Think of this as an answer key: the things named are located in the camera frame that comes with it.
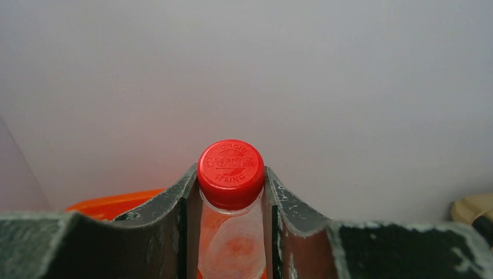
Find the red label clear bottle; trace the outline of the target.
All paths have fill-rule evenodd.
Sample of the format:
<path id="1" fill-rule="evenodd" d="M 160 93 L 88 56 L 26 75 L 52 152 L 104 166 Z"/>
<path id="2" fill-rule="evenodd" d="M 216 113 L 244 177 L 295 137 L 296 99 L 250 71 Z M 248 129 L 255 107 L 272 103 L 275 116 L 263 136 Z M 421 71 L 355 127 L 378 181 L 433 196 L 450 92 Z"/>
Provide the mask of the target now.
<path id="1" fill-rule="evenodd" d="M 207 147 L 198 160 L 203 208 L 198 270 L 202 278 L 261 278 L 265 272 L 262 204 L 265 165 L 239 139 Z"/>

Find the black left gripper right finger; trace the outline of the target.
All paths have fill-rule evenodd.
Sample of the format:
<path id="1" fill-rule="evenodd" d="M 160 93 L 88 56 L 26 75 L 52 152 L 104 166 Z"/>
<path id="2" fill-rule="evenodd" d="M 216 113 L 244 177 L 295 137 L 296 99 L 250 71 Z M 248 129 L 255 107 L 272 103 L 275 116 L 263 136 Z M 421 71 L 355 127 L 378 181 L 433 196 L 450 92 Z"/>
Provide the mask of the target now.
<path id="1" fill-rule="evenodd" d="M 491 278 L 492 251 L 457 222 L 333 220 L 265 169 L 268 278 Z"/>

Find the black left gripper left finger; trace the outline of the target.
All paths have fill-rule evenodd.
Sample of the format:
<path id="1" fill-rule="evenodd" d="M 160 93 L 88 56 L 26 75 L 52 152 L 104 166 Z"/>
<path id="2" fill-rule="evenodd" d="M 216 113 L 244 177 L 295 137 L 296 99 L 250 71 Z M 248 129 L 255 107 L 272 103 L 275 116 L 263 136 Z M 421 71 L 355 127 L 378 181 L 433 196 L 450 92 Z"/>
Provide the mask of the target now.
<path id="1" fill-rule="evenodd" d="M 1 214 L 2 278 L 196 278 L 199 195 L 192 165 L 112 220 L 77 211 Z"/>

